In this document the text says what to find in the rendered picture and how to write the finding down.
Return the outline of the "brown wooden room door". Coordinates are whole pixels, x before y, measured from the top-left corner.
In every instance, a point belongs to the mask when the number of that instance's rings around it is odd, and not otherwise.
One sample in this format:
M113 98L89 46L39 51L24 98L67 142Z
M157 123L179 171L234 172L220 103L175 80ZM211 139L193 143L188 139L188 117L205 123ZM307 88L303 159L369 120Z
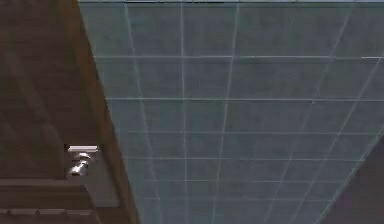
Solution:
M0 0L0 224L141 224L77 0Z

